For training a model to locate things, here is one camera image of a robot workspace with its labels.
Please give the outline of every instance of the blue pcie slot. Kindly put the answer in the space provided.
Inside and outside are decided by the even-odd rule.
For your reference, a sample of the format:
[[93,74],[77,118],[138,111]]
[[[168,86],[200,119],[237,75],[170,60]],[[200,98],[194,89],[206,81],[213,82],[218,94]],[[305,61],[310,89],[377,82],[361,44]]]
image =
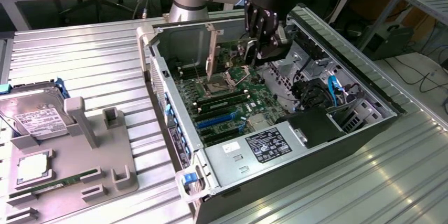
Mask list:
[[233,120],[234,117],[236,117],[236,112],[237,112],[237,111],[232,112],[232,113],[228,114],[228,115],[222,115],[222,116],[220,116],[220,117],[217,117],[217,118],[213,118],[213,119],[210,119],[210,120],[208,120],[208,121],[205,121],[205,122],[198,123],[197,126],[196,126],[196,128],[201,129],[201,128],[213,126],[213,125],[216,125],[216,124],[218,124],[218,123],[222,123],[222,122],[226,122],[226,121]]

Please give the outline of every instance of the green circuit board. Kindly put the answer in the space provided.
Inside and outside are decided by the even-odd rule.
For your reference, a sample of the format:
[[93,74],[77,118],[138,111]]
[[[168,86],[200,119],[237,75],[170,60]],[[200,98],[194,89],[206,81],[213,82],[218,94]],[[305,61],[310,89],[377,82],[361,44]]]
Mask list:
[[[229,60],[229,46],[230,43],[226,43],[225,46],[221,45],[221,64],[225,64]],[[273,93],[265,86],[264,81],[260,81],[261,78],[256,70],[249,66],[241,66],[242,61],[238,57],[233,57],[232,63],[233,67],[213,74],[210,81],[206,81],[206,76],[202,73],[202,76],[197,74],[197,70],[190,79],[174,76],[180,97],[205,146],[212,146],[238,135],[248,134],[258,130],[260,127],[273,125],[277,118],[286,114],[284,108],[274,100]],[[222,99],[224,103],[218,101],[210,106],[202,106],[202,110],[198,110],[198,106],[194,105],[194,103],[206,102],[240,93],[244,94]],[[201,122],[230,113],[233,113],[232,120],[198,129],[197,126]],[[210,117],[210,119],[197,120],[213,114],[216,116]]]

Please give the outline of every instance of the metal rack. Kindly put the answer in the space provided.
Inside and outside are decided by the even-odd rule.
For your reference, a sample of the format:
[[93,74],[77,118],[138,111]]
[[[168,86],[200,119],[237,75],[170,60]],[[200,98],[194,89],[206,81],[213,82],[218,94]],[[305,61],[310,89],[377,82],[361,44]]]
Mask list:
[[[376,33],[378,27],[384,23],[386,17],[389,16],[390,12],[393,11],[397,3],[400,0],[390,0],[388,5],[385,6],[384,11],[381,12],[373,26],[362,35],[360,42],[357,44],[358,50],[364,50],[366,44],[369,43],[373,34]],[[424,11],[430,17],[438,20],[441,23],[448,26],[448,0],[404,0],[409,3],[409,5],[417,7],[421,11]],[[404,12],[402,15],[397,18],[397,21],[401,21],[405,17],[408,12]]]

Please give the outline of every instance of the white label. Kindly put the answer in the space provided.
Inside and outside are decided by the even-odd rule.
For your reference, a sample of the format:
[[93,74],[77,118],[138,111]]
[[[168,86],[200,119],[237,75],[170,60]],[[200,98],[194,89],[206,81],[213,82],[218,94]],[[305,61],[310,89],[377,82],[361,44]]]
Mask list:
[[65,123],[54,108],[14,115],[14,118],[30,136],[41,136],[66,130]]
[[248,110],[249,112],[252,112],[252,109],[250,109],[249,104],[245,104],[245,108],[246,108],[246,110]]
[[46,171],[46,155],[40,153],[37,155],[24,158],[18,162],[17,178],[28,181],[40,178],[41,174]]
[[222,149],[225,153],[229,153],[240,149],[240,145],[237,144],[237,142],[232,142],[226,145],[222,145]]

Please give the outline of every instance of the pcie slot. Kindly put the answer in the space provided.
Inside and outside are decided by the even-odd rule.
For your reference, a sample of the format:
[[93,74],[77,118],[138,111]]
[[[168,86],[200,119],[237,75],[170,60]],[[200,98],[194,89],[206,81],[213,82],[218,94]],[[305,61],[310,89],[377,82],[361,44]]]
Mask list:
[[220,116],[220,117],[217,117],[217,118],[213,118],[213,119],[210,119],[210,120],[208,120],[208,121],[204,121],[204,122],[198,123],[197,126],[196,126],[196,128],[201,129],[201,128],[213,126],[213,125],[216,125],[216,124],[218,124],[218,123],[222,123],[222,122],[226,122],[226,121],[233,120],[234,117],[236,117],[236,112],[237,112],[237,111],[232,112],[232,113],[228,114],[228,115],[222,115],[222,116]]
[[204,137],[204,142],[205,143],[218,142],[225,137],[240,135],[242,133],[244,126],[245,126],[245,123],[241,126],[228,131],[224,131],[221,133]]

